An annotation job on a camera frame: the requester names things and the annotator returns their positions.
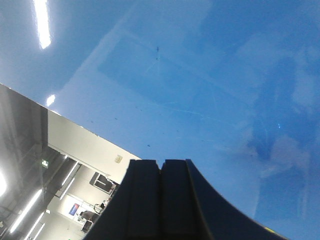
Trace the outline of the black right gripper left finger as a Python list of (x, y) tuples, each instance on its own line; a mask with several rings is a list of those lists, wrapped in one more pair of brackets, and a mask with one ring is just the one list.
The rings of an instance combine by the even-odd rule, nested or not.
[(120, 187), (86, 240), (158, 240), (160, 170), (155, 160), (130, 160)]

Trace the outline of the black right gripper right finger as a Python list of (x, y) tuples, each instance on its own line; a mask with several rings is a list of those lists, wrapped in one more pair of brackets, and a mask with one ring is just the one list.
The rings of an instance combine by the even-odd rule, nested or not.
[(283, 240), (222, 197), (190, 160), (161, 168), (161, 231), (165, 240)]

